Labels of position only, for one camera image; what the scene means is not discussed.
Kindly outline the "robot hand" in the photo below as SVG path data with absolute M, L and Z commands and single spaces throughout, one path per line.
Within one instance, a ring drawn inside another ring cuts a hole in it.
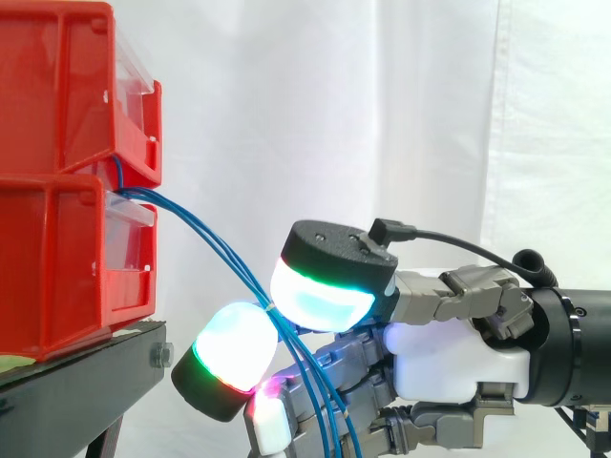
M 254 457 L 380 457 L 479 448 L 489 415 L 529 389 L 535 325 L 521 289 L 540 263 L 399 221 L 293 224 L 268 289 L 220 310 L 171 374 Z

